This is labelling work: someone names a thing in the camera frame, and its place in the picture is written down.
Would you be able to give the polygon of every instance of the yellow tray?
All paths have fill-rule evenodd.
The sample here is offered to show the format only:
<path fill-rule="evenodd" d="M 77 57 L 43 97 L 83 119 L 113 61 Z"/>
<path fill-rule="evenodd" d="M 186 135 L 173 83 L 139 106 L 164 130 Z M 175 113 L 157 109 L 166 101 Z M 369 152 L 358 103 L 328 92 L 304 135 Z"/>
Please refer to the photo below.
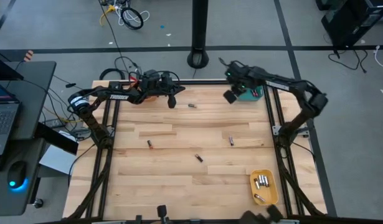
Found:
<path fill-rule="evenodd" d="M 269 184 L 268 187 L 260 186 L 260 189 L 256 188 L 254 179 L 258 179 L 258 183 L 259 183 L 259 175 L 267 176 L 267 181 Z M 258 205 L 274 205 L 278 202 L 276 183 L 274 181 L 274 176 L 270 170 L 268 169 L 254 170 L 250 175 L 250 183 L 251 183 L 251 189 L 252 189 L 252 197 L 255 200 L 255 203 L 257 203 Z M 260 199 L 255 198 L 254 197 L 255 194 L 261 196 L 263 199 L 265 199 L 266 202 L 263 202 Z"/>

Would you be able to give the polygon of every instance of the wooden table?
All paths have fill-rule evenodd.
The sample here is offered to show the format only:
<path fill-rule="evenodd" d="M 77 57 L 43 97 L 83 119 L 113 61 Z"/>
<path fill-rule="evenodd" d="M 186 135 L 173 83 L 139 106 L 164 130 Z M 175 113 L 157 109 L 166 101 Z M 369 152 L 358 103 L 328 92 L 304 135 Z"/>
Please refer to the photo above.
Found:
<path fill-rule="evenodd" d="M 93 82 L 93 87 L 98 85 L 108 86 L 108 81 Z M 176 95 L 174 109 L 168 108 L 165 97 L 141 105 L 121 102 L 104 220 L 134 220 L 136 215 L 157 220 L 156 207 L 164 204 L 172 220 L 238 219 L 247 210 L 266 213 L 266 207 L 257 205 L 251 194 L 249 174 L 257 169 L 273 172 L 277 207 L 285 214 L 265 99 L 230 105 L 223 98 L 228 85 L 185 87 Z M 285 120 L 290 121 L 300 112 L 298 103 L 286 92 L 280 91 L 280 98 Z M 189 103 L 197 108 L 189 108 Z M 104 103 L 95 117 L 101 120 L 103 111 Z M 235 146 L 230 146 L 228 136 Z M 154 149 L 148 148 L 147 140 Z M 308 139 L 297 137 L 295 142 L 310 148 Z M 92 144 L 91 140 L 81 142 L 78 155 Z M 291 150 L 300 187 L 326 212 L 312 155 L 296 145 Z M 74 166 L 64 217 L 76 209 L 90 188 L 95 154 L 94 147 Z M 289 191 L 296 213 L 290 187 Z M 93 214 L 97 214 L 98 201 Z"/>

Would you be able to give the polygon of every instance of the white paper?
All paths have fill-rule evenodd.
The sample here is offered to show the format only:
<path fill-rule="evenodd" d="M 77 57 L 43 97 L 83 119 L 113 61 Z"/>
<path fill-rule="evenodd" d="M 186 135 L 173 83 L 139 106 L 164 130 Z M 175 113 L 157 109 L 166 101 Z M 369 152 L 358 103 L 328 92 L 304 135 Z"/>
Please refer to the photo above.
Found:
<path fill-rule="evenodd" d="M 76 141 L 75 137 L 71 136 L 65 131 L 60 131 L 59 133 L 73 141 Z M 63 172 L 64 174 L 69 174 L 69 169 L 75 159 L 76 155 L 65 152 L 61 148 L 51 145 L 39 163 L 43 166 L 47 166 L 57 171 Z"/>

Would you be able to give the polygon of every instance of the computer mouse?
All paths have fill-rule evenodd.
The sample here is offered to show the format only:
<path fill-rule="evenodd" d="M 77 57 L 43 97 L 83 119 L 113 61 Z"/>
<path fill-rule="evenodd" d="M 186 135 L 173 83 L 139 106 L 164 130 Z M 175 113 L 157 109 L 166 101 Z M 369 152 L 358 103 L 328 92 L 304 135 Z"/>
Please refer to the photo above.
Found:
<path fill-rule="evenodd" d="M 24 183 L 26 165 L 24 161 L 17 161 L 10 166 L 9 172 L 7 173 L 7 184 L 10 188 L 16 189 Z"/>

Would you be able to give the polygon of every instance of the blue light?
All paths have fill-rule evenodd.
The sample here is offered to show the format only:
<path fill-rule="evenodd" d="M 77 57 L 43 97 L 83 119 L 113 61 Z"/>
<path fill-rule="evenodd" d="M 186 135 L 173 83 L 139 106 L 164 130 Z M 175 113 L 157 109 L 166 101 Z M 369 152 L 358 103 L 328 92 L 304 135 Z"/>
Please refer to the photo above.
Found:
<path fill-rule="evenodd" d="M 28 186 L 28 178 L 25 178 L 24 183 L 21 186 L 15 188 L 15 189 L 10 188 L 10 190 L 12 192 L 24 192 L 26 190 L 27 186 Z"/>

